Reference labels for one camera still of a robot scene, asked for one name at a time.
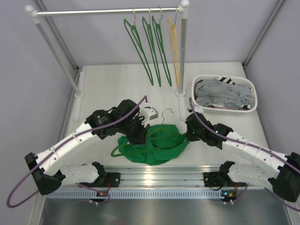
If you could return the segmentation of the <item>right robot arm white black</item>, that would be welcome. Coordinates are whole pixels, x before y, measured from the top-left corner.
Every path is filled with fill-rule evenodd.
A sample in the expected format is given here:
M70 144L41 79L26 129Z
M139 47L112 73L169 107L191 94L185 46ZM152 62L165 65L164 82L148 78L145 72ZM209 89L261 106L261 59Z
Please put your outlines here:
M186 137L232 153L247 161L242 165L224 162L218 172L206 175L207 187L225 187L247 183L271 189L283 200L296 202L300 196L300 156L283 154L257 146L224 124L212 125L201 113L189 115L185 121Z

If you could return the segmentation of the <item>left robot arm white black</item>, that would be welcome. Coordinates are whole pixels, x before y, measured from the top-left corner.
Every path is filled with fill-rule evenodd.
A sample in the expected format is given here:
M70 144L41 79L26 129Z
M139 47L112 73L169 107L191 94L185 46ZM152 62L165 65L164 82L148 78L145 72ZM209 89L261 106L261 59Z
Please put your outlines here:
M123 100L110 110L94 111L74 132L50 149L26 155L25 161L40 194L48 195L61 186L77 183L88 187L103 185L107 175L100 163L67 166L68 160L117 133L123 134L131 144L145 144L153 112L150 108L141 109L130 99Z

